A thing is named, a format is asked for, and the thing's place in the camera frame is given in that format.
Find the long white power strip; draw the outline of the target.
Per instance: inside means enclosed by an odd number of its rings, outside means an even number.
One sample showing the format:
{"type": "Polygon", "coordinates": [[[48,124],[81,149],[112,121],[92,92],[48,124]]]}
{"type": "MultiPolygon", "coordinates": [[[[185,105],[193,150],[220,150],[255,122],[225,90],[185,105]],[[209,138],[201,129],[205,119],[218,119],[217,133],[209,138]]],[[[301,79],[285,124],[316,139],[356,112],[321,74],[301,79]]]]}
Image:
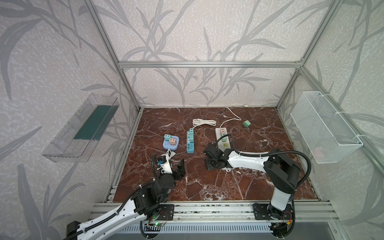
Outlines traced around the long white power strip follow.
{"type": "MultiPolygon", "coordinates": [[[[222,128],[222,127],[220,127],[220,128],[215,128],[215,134],[216,134],[216,138],[217,138],[217,140],[218,140],[218,139],[221,138],[222,136],[228,134],[227,128],[222,128]]],[[[222,152],[221,156],[225,153],[225,151],[226,151],[227,149],[232,150],[232,148],[231,148],[231,144],[230,144],[230,138],[227,136],[227,137],[225,137],[225,138],[220,139],[219,142],[217,143],[217,147],[218,147],[218,149],[222,152]]],[[[230,172],[232,169],[233,169],[233,168],[230,167],[229,164],[227,164],[227,165],[223,168],[223,170],[225,170],[225,171],[227,171],[227,172],[230,172]]]]}

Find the blue square power socket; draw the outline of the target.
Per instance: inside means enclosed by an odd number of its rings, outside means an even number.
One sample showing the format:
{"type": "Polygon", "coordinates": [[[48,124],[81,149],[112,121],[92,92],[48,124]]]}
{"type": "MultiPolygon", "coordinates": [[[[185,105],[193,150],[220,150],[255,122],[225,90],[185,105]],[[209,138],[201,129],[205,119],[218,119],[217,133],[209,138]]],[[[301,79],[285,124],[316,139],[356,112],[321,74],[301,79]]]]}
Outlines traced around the blue square power socket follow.
{"type": "Polygon", "coordinates": [[[163,148],[165,150],[175,151],[180,143],[180,139],[177,136],[171,136],[169,134],[164,135],[163,148]]]}

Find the pink cube plug front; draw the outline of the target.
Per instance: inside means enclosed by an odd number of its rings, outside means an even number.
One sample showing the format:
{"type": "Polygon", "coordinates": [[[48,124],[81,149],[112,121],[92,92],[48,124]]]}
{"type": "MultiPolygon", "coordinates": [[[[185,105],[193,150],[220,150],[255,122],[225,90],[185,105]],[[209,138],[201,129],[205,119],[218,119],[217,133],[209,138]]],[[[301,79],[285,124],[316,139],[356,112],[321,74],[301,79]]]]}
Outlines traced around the pink cube plug front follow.
{"type": "Polygon", "coordinates": [[[175,146],[175,145],[177,144],[177,139],[176,139],[176,138],[170,138],[170,140],[169,140],[169,144],[170,144],[171,146],[175,146]]]}

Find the teal USB power strip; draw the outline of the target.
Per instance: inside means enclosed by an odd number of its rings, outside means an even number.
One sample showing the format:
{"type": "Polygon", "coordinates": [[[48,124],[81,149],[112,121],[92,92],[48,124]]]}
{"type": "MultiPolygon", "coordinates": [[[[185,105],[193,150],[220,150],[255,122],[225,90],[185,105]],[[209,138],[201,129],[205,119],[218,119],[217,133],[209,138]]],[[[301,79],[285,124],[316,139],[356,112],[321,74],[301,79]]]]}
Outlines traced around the teal USB power strip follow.
{"type": "Polygon", "coordinates": [[[186,150],[188,154],[193,154],[195,152],[195,143],[194,143],[194,129],[191,128],[187,131],[187,144],[186,150]]]}

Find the green double cube plug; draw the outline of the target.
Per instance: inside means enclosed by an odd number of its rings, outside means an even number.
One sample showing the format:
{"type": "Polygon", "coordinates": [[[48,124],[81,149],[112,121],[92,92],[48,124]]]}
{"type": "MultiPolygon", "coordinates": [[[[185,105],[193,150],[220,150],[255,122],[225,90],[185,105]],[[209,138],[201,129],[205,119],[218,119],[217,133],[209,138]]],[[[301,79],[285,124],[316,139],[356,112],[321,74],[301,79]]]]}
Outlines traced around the green double cube plug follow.
{"type": "Polygon", "coordinates": [[[243,125],[245,128],[248,129],[248,128],[251,126],[251,122],[248,121],[248,120],[246,120],[246,121],[244,121],[244,122],[242,123],[242,125],[243,125]]]}

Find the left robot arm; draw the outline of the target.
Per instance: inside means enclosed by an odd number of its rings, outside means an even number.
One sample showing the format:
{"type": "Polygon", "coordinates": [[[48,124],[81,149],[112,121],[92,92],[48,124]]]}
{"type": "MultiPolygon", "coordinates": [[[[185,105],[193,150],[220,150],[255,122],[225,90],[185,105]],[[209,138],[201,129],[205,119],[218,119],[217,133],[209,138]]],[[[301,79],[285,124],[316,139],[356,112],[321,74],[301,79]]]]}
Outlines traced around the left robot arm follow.
{"type": "Polygon", "coordinates": [[[176,181],[186,175],[185,160],[182,159],[175,170],[172,161],[165,154],[152,157],[154,180],[134,190],[127,199],[115,209],[88,222],[73,221],[67,225],[66,240],[106,240],[122,229],[159,217],[161,204],[166,203],[176,181]]]}

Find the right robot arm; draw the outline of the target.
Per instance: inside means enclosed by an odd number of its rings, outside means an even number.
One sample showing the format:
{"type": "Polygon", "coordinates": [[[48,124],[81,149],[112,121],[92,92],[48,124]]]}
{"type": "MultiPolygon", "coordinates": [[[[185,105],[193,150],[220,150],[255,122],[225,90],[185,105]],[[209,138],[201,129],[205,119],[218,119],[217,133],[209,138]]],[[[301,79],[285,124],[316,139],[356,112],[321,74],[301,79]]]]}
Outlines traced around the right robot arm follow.
{"type": "Polygon", "coordinates": [[[278,149],[267,153],[248,153],[231,149],[220,150],[219,141],[233,136],[223,135],[215,143],[210,143],[204,150],[207,170],[232,170],[236,168],[260,171],[269,176],[274,185],[273,196],[267,208],[267,214],[272,219],[284,216],[289,202],[294,204],[297,189],[308,179],[312,172],[312,163],[307,155],[299,151],[280,151],[278,149]],[[300,177],[302,167],[289,158],[289,154],[301,156],[307,163],[305,174],[300,177]]]}

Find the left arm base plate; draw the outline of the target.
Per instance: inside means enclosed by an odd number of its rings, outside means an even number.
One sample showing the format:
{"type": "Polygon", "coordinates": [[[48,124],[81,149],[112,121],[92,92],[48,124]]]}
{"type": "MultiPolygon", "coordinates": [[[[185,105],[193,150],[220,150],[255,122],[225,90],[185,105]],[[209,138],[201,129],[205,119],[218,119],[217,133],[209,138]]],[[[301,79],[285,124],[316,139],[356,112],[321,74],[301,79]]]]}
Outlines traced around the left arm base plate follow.
{"type": "Polygon", "coordinates": [[[175,214],[174,204],[160,204],[160,208],[155,210],[155,214],[151,217],[153,221],[172,221],[175,214]]]}

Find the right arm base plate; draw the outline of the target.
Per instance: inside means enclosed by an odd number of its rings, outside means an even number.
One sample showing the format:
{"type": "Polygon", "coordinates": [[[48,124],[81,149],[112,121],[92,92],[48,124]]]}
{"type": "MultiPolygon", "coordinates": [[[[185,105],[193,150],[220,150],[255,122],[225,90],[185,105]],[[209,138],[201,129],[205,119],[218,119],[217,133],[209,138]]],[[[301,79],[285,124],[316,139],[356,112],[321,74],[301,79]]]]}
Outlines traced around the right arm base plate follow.
{"type": "Polygon", "coordinates": [[[255,220],[288,221],[293,217],[293,207],[288,204],[285,210],[279,210],[271,204],[254,203],[252,205],[255,220]]]}

